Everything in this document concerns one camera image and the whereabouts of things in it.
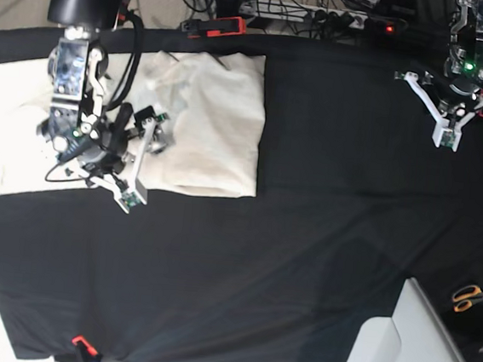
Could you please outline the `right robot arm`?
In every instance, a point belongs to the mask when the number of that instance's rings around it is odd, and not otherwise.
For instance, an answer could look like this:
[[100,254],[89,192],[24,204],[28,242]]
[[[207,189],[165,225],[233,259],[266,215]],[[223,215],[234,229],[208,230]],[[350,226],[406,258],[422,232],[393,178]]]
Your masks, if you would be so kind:
[[[77,163],[67,180],[88,186],[133,192],[139,162],[152,149],[162,152],[161,125],[167,114],[153,106],[134,110],[126,99],[133,85],[144,43],[144,24],[130,0],[50,0],[48,18],[64,27],[64,35],[49,57],[52,100],[38,135],[55,150],[57,167]],[[129,22],[134,28],[133,50],[111,94],[102,79],[109,56],[99,33]]]

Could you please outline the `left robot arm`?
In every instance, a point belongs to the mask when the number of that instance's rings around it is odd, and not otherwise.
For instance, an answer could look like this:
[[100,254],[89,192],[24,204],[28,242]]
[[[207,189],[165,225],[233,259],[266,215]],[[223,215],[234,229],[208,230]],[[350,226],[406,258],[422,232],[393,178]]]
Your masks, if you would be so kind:
[[432,72],[436,117],[455,124],[470,113],[483,117],[483,0],[455,0],[447,57]]

